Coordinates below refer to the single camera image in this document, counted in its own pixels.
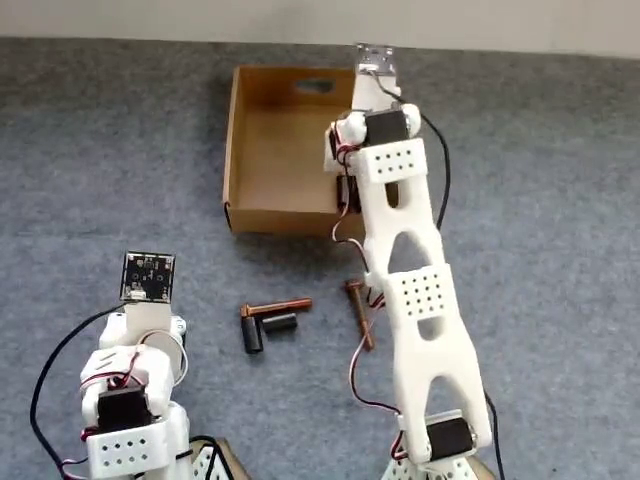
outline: box handle hole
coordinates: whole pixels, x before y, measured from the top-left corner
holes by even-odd
[[[326,95],[336,88],[336,81],[332,78],[305,78],[296,82],[298,93],[306,95]]]

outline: white wall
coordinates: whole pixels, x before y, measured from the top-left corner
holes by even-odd
[[[640,57],[640,0],[0,0],[0,35]]]

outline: black wire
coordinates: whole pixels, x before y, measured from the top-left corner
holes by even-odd
[[[380,77],[378,74],[372,70],[369,70],[368,73],[375,78],[376,83],[378,84],[378,88],[382,90],[382,92],[389,95],[394,100],[400,103],[409,103],[400,95],[393,93],[390,90],[387,90],[380,82]],[[447,204],[449,203],[449,192],[451,190],[451,157],[449,155],[449,145],[447,144],[447,140],[444,138],[444,135],[440,131],[438,127],[427,117],[422,111],[420,112],[420,117],[424,122],[429,125],[429,128],[433,131],[433,133],[438,137],[438,141],[442,146],[442,154],[444,157],[444,192],[442,193],[442,204],[440,205],[440,212],[438,213],[438,219],[436,220],[436,227],[440,230],[442,227],[442,222],[444,221],[444,214],[447,211]]]
[[[33,433],[35,434],[36,438],[38,439],[40,444],[44,447],[44,449],[47,451],[47,453],[55,463],[56,468],[58,469],[58,472],[60,472],[61,475],[64,475],[64,471],[62,468],[63,467],[62,459],[60,458],[60,455],[58,455],[58,453],[55,451],[55,449],[51,446],[51,444],[47,440],[47,437],[44,436],[44,434],[42,433],[42,430],[40,430],[40,426],[38,425],[38,419],[37,419],[38,401],[40,400],[40,392],[42,391],[42,385],[44,384],[44,380],[47,377],[49,370],[51,370],[51,366],[53,365],[53,362],[56,360],[56,358],[58,357],[62,349],[76,335],[78,335],[78,333],[80,333],[82,330],[84,330],[86,327],[91,325],[93,322],[95,322],[99,318],[118,310],[124,305],[125,304],[122,303],[120,305],[112,307],[103,312],[96,313],[95,315],[84,320],[80,325],[74,328],[71,331],[71,333],[69,333],[69,335],[64,337],[64,339],[53,350],[51,355],[49,355],[49,358],[47,358],[47,361],[45,362],[44,367],[42,367],[42,371],[40,372],[40,376],[38,377],[38,381],[36,382],[36,386],[33,390],[33,397],[31,398],[31,408],[29,410],[29,422],[31,423],[31,428],[33,429]]]
[[[493,446],[496,450],[496,463],[498,464],[498,472],[500,473],[500,480],[506,480],[506,476],[504,474],[504,466],[502,465],[502,453],[500,453],[500,437],[498,431],[498,410],[496,409],[493,400],[487,393],[484,391],[484,398],[487,401],[487,405],[489,405],[489,410],[491,410],[491,415],[493,416]]]
[[[205,480],[211,479],[211,474],[213,473],[213,466],[214,466],[216,455],[218,455],[218,457],[220,458],[220,461],[222,462],[222,466],[224,467],[224,470],[227,473],[227,477],[229,477],[230,480],[233,480],[233,473],[231,473],[231,468],[227,463],[227,459],[224,456],[224,452],[222,451],[222,448],[220,448],[220,445],[218,444],[218,441],[215,438],[213,438],[210,435],[196,435],[195,437],[191,437],[189,439],[190,444],[193,442],[205,442],[205,447],[213,448],[213,455],[211,456],[211,459],[210,459],[211,461],[209,462],[209,468],[207,469],[207,473],[204,477]]]

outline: red wire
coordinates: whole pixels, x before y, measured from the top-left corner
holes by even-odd
[[[116,385],[116,388],[122,388],[124,386],[127,385],[127,383],[129,382],[129,380],[133,379],[138,385],[142,385],[140,383],[140,380],[138,380],[136,377],[132,376],[133,373],[133,366],[138,358],[138,356],[140,355],[139,352],[136,352],[133,357],[131,357],[131,362],[129,363],[129,370],[127,370],[126,372],[102,372],[102,373],[96,373],[95,375],[90,376],[89,378],[87,378],[84,382],[82,382],[80,384],[80,387],[85,386],[87,383],[96,380],[98,378],[105,378],[105,377],[119,377],[122,376],[121,379],[119,379],[119,384]]]

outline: screw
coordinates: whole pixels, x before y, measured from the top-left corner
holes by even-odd
[[[362,296],[360,294],[364,284],[360,280],[347,280],[344,282],[344,289],[349,295],[353,311],[356,314],[360,335],[364,337],[364,349],[369,352],[375,348],[375,340],[369,330],[369,320],[362,305]]]
[[[240,307],[240,316],[242,318],[253,317],[256,315],[264,315],[265,313],[281,312],[283,310],[301,310],[311,308],[312,301],[309,297],[296,298],[286,302],[271,303],[269,305],[257,305],[255,307],[245,303]]]

